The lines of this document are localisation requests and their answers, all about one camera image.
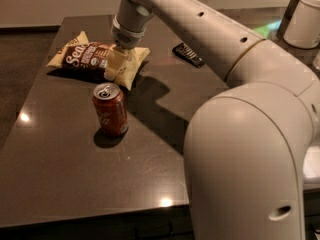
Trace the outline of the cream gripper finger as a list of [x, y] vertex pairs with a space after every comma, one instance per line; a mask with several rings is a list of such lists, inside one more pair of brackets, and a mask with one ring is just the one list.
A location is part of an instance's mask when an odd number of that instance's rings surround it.
[[126, 58], [134, 58], [136, 56], [136, 51], [134, 49], [124, 49], [123, 53]]
[[113, 49], [109, 52], [104, 78], [113, 81], [118, 75], [124, 61], [124, 54], [120, 50]]

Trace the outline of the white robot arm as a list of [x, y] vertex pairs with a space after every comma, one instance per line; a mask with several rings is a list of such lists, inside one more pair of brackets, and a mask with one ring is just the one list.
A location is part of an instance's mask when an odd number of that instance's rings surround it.
[[318, 77], [277, 44], [197, 0], [121, 0], [131, 49], [158, 16], [224, 81], [185, 134], [196, 240], [305, 240], [303, 165], [319, 132]]

